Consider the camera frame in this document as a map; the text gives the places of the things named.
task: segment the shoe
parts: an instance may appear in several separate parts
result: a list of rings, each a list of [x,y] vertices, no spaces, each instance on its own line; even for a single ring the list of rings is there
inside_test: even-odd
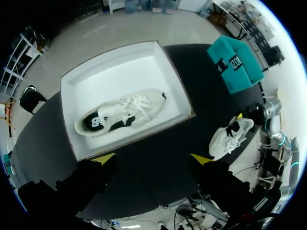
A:
[[[122,127],[140,127],[161,112],[165,101],[163,92],[146,90],[105,102],[75,121],[75,130],[95,137]]]
[[[217,161],[227,153],[231,153],[246,140],[246,134],[254,126],[254,121],[239,118],[228,127],[217,129],[209,144],[209,154]]]

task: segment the black table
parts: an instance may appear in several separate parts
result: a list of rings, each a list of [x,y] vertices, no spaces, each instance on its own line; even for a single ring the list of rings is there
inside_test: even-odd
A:
[[[210,45],[167,46],[196,116],[148,138],[131,143],[115,153],[119,172],[102,194],[97,194],[79,217],[113,219],[133,216],[187,197],[197,190],[188,171],[191,153],[208,157],[212,135],[225,127],[247,106],[263,103],[258,85],[229,94],[215,65],[207,55]],[[253,138],[225,156],[233,163]],[[76,159],[66,136],[60,93],[49,99],[23,129],[11,160],[23,182],[43,180],[55,188],[75,169]]]

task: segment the white floor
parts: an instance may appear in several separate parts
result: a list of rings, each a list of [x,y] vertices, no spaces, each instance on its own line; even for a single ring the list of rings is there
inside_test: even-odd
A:
[[[20,84],[16,98],[19,98],[27,85],[32,84],[48,99],[60,90],[60,79],[66,72],[96,55],[120,46],[149,40],[158,40],[163,46],[211,44],[220,35],[210,22],[188,11],[176,11],[174,15],[149,12],[125,15],[123,11],[113,15],[98,14],[71,25],[52,41],[49,52],[39,57],[26,73],[27,81]],[[16,128],[12,132],[14,143],[31,117],[18,103],[15,104],[12,111],[12,125]],[[256,135],[230,170],[236,173],[253,166],[259,158],[259,143],[260,136]],[[256,176],[254,169],[238,174],[239,179],[250,181],[251,184],[256,182]],[[138,228],[140,230],[156,230],[159,221],[167,223],[169,229],[174,229],[174,211],[158,208],[136,220],[121,221],[121,225],[139,224],[142,226]]]

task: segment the cardboard box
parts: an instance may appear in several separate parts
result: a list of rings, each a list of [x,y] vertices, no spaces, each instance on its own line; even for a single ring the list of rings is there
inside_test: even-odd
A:
[[[143,90],[160,90],[167,100],[152,121],[99,137],[86,137],[74,122],[100,104]],[[98,55],[61,79],[61,102],[67,135],[78,161],[94,158],[162,131],[194,116],[174,66],[155,41],[124,46]]]

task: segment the white shelf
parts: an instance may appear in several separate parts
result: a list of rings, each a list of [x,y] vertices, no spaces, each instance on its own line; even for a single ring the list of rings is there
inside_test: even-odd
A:
[[[42,56],[42,53],[39,52],[35,46],[23,35],[23,34],[19,34],[20,36],[20,40],[17,44],[17,46],[15,47],[14,51],[12,52],[7,65],[5,67],[3,67],[4,73],[3,76],[1,78],[1,82],[0,82],[0,94],[5,95],[7,97],[13,97],[15,90],[19,84],[20,81],[24,81],[24,75],[26,73],[26,71],[29,69],[29,67],[31,66],[31,64],[36,60],[36,58],[38,56]],[[14,55],[16,55],[16,51],[18,48],[20,48],[20,46],[22,45],[22,41],[24,41],[26,43],[26,45],[24,45],[24,47],[22,48],[21,52],[18,54],[17,58],[14,58]],[[26,52],[29,51],[30,49],[32,49],[35,52],[35,55],[31,58],[31,60],[27,63],[27,65],[24,67],[23,71],[21,73],[16,73],[16,69],[18,68],[17,65],[21,65],[20,59],[23,55],[26,55]],[[13,61],[13,66],[12,68],[9,68],[10,63]],[[8,77],[7,80],[4,81],[4,76],[5,74],[9,74],[10,76]],[[10,84],[10,81],[12,79],[12,77],[16,78],[16,81],[13,84]]]

